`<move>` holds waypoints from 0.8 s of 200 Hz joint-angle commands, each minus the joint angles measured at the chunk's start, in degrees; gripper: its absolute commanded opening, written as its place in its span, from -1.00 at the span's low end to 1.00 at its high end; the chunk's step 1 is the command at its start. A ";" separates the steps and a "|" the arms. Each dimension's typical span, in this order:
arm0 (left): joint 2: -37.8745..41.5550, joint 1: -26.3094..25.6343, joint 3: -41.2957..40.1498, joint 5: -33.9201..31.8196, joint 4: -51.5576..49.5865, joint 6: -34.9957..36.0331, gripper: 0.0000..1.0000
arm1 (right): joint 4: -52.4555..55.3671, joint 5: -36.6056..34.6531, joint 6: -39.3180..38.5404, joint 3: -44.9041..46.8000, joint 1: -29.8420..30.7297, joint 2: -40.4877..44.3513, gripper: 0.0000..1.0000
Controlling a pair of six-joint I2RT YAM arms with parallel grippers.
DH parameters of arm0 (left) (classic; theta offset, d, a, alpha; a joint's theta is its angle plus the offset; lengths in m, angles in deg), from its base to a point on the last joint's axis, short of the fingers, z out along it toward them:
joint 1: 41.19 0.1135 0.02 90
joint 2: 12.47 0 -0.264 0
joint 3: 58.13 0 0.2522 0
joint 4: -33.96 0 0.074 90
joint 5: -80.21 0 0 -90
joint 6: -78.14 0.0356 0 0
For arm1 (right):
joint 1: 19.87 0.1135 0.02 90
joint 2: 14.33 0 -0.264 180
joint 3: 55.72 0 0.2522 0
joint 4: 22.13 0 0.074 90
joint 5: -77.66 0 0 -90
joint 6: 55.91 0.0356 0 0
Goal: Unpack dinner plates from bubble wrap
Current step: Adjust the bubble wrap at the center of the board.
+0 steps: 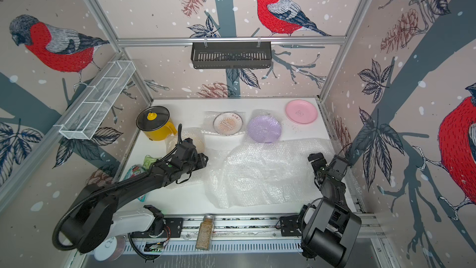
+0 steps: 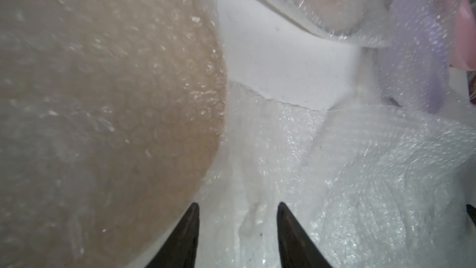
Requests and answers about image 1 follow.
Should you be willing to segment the clear bubble wrap sheet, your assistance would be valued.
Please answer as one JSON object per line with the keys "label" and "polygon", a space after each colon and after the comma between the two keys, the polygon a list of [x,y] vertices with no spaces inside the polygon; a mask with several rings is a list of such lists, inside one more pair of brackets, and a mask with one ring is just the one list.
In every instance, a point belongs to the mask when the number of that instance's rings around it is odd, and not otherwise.
{"label": "clear bubble wrap sheet", "polygon": [[304,138],[212,150],[204,170],[205,194],[217,208],[310,201],[318,193],[307,160],[313,153],[330,160],[334,149],[328,140]]}

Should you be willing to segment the pink dinner plate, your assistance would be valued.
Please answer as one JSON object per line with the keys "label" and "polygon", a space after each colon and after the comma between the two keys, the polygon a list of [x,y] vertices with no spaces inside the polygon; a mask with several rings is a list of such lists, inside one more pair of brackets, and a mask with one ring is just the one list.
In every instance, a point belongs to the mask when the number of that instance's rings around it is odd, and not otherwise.
{"label": "pink dinner plate", "polygon": [[302,99],[292,100],[287,103],[285,114],[292,122],[301,125],[312,124],[319,116],[316,107]]}

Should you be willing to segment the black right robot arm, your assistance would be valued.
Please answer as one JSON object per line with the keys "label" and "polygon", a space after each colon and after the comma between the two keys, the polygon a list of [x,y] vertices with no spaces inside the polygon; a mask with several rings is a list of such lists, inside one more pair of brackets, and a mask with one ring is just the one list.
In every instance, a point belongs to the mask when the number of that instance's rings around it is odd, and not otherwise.
{"label": "black right robot arm", "polygon": [[348,161],[335,155],[328,163],[322,153],[310,154],[307,159],[322,197],[305,205],[299,215],[302,255],[343,268],[361,228],[361,218],[350,210],[345,198],[343,177]]}

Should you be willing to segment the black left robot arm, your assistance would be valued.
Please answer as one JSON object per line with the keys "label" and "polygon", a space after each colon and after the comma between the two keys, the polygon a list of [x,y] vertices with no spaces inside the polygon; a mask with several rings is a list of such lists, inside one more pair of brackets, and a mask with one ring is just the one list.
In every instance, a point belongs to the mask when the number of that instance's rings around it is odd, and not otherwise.
{"label": "black left robot arm", "polygon": [[53,246],[59,251],[94,250],[111,237],[118,209],[148,192],[177,183],[184,174],[190,176],[207,164],[208,156],[199,153],[193,140],[187,138],[144,173],[107,186],[86,186],[54,228]]}

